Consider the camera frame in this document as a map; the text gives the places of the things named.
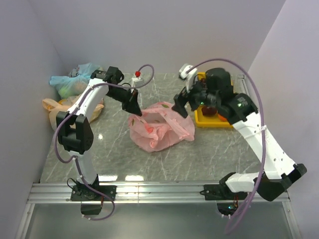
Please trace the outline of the pink plastic bag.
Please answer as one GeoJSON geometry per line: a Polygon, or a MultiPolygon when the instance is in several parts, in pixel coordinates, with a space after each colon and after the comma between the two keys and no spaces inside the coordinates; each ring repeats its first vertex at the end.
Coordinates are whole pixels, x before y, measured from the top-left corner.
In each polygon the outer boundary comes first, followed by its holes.
{"type": "Polygon", "coordinates": [[[157,152],[183,140],[194,141],[195,126],[190,117],[172,110],[173,104],[158,102],[142,110],[142,116],[130,115],[131,140],[146,152],[157,152]]]}

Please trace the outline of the orange fake fruit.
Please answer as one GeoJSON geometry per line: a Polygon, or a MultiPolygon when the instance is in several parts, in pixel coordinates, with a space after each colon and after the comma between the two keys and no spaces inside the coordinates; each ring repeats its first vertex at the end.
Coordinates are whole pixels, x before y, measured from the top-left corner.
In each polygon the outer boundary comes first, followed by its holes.
{"type": "Polygon", "coordinates": [[[228,122],[228,120],[220,114],[218,114],[218,118],[223,122],[228,122]]]}

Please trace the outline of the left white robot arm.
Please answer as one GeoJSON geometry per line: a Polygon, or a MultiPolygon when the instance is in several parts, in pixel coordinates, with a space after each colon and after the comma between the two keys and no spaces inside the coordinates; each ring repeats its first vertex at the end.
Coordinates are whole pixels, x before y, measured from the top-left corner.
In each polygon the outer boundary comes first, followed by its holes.
{"type": "Polygon", "coordinates": [[[89,119],[95,107],[107,96],[120,102],[122,110],[137,116],[142,115],[138,104],[138,90],[120,85],[123,79],[124,75],[117,67],[110,66],[107,71],[95,70],[76,103],[56,116],[57,128],[53,143],[55,146],[62,145],[70,157],[64,160],[58,153],[56,156],[64,164],[71,161],[75,163],[78,179],[74,193],[84,195],[88,200],[95,200],[100,196],[98,175],[88,155],[94,141],[89,119]]]}

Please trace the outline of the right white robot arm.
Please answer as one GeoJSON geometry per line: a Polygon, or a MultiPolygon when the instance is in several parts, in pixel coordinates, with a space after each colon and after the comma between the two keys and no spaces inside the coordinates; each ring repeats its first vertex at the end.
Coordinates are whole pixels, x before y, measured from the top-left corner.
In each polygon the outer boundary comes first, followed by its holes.
{"type": "Polygon", "coordinates": [[[234,92],[229,72],[213,68],[200,80],[197,69],[185,64],[179,70],[179,78],[185,87],[175,95],[172,109],[186,118],[186,104],[192,111],[199,107],[215,108],[242,135],[264,165],[260,173],[231,172],[220,179],[214,192],[219,200],[257,192],[263,199],[273,201],[307,172],[306,167],[295,163],[274,139],[261,119],[261,108],[247,94],[234,92]]]}

